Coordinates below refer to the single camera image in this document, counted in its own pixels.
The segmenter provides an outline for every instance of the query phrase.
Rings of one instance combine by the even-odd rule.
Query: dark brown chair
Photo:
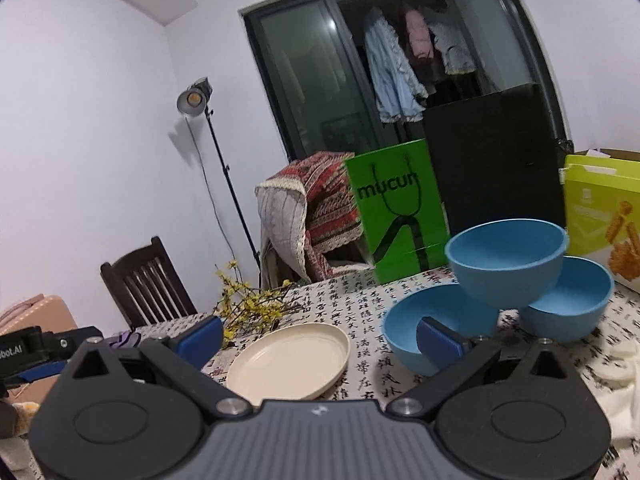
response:
[[[100,275],[132,329],[197,314],[157,236],[113,265],[102,264]]]

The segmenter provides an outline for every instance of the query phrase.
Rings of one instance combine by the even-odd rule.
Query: plate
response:
[[[263,399],[315,399],[347,367],[351,341],[326,323],[287,326],[249,345],[226,374],[226,387],[254,406]]]

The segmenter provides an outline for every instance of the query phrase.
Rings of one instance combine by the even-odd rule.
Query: triangular cutout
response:
[[[566,379],[566,374],[562,370],[560,363],[556,360],[553,352],[540,352],[536,363],[531,369],[531,374],[542,377],[553,377],[555,379]]]
[[[74,374],[74,379],[84,379],[87,377],[97,377],[101,375],[108,375],[109,370],[107,365],[102,360],[100,352],[97,350],[91,350],[87,352]]]

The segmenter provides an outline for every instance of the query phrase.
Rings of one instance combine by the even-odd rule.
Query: glass panel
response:
[[[260,20],[306,155],[380,148],[336,25],[323,0]]]
[[[455,0],[492,91],[534,81],[500,0]]]

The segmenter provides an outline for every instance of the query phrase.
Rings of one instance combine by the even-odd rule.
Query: chair covered with blanket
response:
[[[360,214],[344,160],[353,153],[319,152],[296,160],[258,184],[262,223],[262,285],[278,286],[284,278],[320,282],[354,270],[368,269]],[[348,250],[336,251],[347,247]],[[328,253],[342,252],[333,261]]]

